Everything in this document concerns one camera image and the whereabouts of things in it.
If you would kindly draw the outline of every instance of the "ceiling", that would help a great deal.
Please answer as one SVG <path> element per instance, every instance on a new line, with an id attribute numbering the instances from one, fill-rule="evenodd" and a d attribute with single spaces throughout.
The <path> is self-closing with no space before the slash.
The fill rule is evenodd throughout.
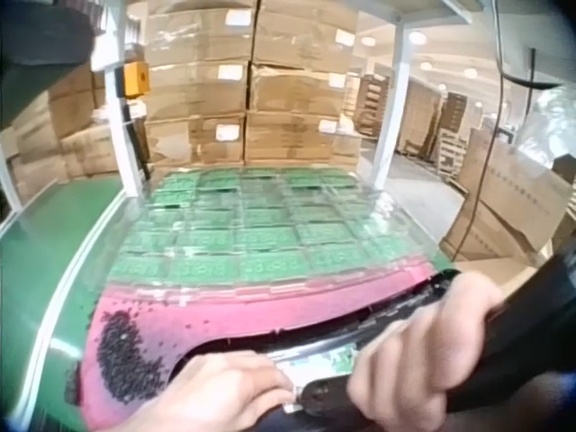
<path id="1" fill-rule="evenodd" d="M 370 69 L 392 66 L 396 24 L 405 22 L 411 31 L 422 32 L 427 43 L 412 45 L 411 74 L 437 88 L 462 93 L 482 103 L 486 113 L 497 109 L 500 74 L 495 61 L 495 31 L 491 0 L 350 0 L 361 13 L 355 47 L 355 67 Z M 575 49 L 558 16 L 539 0 L 499 0 L 504 68 L 516 77 L 527 77 L 529 48 L 536 49 L 536 79 L 557 82 L 576 77 Z M 362 38 L 375 40 L 373 47 Z M 421 64 L 429 62 L 430 70 Z M 478 76 L 464 75 L 475 68 Z M 508 81 L 504 87 L 505 119 L 524 117 L 527 90 Z"/>

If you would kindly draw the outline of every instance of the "ceiling light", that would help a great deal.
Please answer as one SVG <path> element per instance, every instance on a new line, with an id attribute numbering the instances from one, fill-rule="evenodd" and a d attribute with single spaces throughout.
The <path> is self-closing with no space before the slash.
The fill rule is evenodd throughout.
<path id="1" fill-rule="evenodd" d="M 470 79 L 476 79 L 478 77 L 478 71 L 473 67 L 468 67 L 464 71 L 464 76 Z"/>
<path id="2" fill-rule="evenodd" d="M 424 45 L 428 41 L 426 35 L 424 33 L 422 33 L 421 31 L 411 32 L 409 35 L 409 40 L 414 45 Z"/>
<path id="3" fill-rule="evenodd" d="M 366 36 L 365 38 L 362 38 L 360 40 L 362 42 L 363 45 L 365 45 L 366 47 L 373 47 L 374 45 L 376 45 L 376 39 L 375 38 L 371 38 L 369 36 Z"/>

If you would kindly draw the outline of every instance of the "black tool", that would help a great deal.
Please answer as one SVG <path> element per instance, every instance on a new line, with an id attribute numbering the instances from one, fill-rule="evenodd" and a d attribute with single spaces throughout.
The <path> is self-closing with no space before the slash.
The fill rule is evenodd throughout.
<path id="1" fill-rule="evenodd" d="M 576 241 L 552 257 L 486 327 L 481 359 L 471 377 L 448 394 L 448 412 L 504 401 L 529 380 L 576 367 Z M 354 410 L 349 375 L 310 382 L 300 395 L 304 411 L 330 417 Z"/>

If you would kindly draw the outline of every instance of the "white label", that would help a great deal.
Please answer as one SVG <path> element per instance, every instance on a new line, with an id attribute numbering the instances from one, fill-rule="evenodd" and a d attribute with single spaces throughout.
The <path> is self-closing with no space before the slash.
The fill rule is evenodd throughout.
<path id="1" fill-rule="evenodd" d="M 322 133 L 336 133 L 337 126 L 337 121 L 322 119 L 318 125 L 318 131 Z"/>
<path id="2" fill-rule="evenodd" d="M 229 10 L 226 13 L 226 25 L 247 27 L 252 23 L 252 11 Z"/>
<path id="3" fill-rule="evenodd" d="M 240 137 L 239 124 L 219 124 L 216 126 L 217 141 L 235 141 Z"/>
<path id="4" fill-rule="evenodd" d="M 218 79 L 228 79 L 230 81 L 239 81 L 244 76 L 244 67 L 242 65 L 220 65 L 218 66 Z"/>
<path id="5" fill-rule="evenodd" d="M 354 47 L 354 40 L 356 36 L 349 31 L 336 30 L 336 42 L 346 45 L 347 47 Z"/>
<path id="6" fill-rule="evenodd" d="M 346 85 L 346 75 L 343 74 L 328 74 L 328 85 L 335 88 L 344 88 Z"/>

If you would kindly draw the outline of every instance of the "hand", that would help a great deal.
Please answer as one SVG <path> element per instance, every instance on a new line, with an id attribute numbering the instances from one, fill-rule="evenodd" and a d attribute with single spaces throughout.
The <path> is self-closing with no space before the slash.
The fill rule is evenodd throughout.
<path id="1" fill-rule="evenodd" d="M 392 323 L 355 361 L 348 394 L 387 432 L 432 432 L 446 420 L 446 392 L 476 366 L 484 321 L 503 300 L 481 274 L 454 279 L 445 300 Z"/>
<path id="2" fill-rule="evenodd" d="M 290 380 L 264 355 L 199 355 L 119 432 L 239 432 L 294 399 Z"/>

